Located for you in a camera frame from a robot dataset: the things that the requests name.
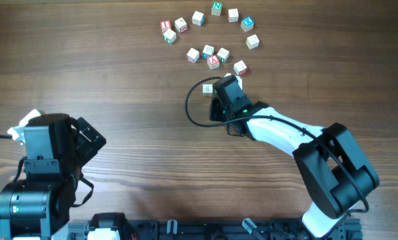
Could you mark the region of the wooden block red Q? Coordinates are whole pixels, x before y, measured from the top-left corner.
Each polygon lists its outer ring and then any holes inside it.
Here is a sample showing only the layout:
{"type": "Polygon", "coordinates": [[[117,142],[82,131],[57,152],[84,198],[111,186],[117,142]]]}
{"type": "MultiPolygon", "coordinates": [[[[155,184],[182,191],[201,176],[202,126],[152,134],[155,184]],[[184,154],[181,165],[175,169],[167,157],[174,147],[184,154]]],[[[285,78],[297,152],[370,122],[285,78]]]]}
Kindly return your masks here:
{"type": "Polygon", "coordinates": [[[211,97],[213,95],[213,85],[212,84],[203,84],[202,85],[202,94],[204,97],[211,97]]]}

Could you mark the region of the wooden block yellow side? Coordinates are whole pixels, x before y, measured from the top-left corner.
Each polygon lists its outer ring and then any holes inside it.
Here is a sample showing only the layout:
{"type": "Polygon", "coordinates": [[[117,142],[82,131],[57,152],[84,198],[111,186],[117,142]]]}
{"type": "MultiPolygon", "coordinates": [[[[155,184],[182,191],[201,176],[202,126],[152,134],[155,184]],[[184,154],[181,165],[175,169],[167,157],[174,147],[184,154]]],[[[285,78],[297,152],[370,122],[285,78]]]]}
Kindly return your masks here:
{"type": "Polygon", "coordinates": [[[238,75],[236,75],[235,77],[237,79],[237,82],[238,82],[240,88],[242,89],[243,88],[243,80],[242,80],[242,78],[240,78],[240,76],[238,76],[238,75]]]}

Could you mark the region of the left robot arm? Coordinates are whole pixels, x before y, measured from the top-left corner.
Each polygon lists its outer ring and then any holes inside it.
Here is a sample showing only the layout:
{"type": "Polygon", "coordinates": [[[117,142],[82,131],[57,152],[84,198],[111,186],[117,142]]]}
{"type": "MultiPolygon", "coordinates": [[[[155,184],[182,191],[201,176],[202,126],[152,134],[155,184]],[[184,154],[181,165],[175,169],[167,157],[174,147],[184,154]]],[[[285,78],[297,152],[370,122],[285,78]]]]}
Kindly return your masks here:
{"type": "Polygon", "coordinates": [[[8,134],[24,144],[18,175],[0,192],[0,236],[4,239],[50,239],[69,222],[77,207],[79,183],[94,185],[81,169],[106,144],[106,139],[84,118],[41,114],[34,110],[8,134]]]}

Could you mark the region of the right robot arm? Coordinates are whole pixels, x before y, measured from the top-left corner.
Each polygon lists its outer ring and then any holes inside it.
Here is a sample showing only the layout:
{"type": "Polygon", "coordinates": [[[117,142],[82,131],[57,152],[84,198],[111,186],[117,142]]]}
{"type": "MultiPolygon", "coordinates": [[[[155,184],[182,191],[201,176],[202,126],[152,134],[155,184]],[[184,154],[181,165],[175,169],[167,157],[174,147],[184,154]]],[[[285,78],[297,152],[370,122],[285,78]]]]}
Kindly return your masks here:
{"type": "Polygon", "coordinates": [[[328,236],[348,214],[358,212],[357,203],[368,212],[366,197],[379,186],[379,177],[346,126],[308,125],[266,103],[252,103],[234,75],[218,78],[212,90],[210,120],[294,158],[312,199],[301,218],[309,234],[328,236]]]}

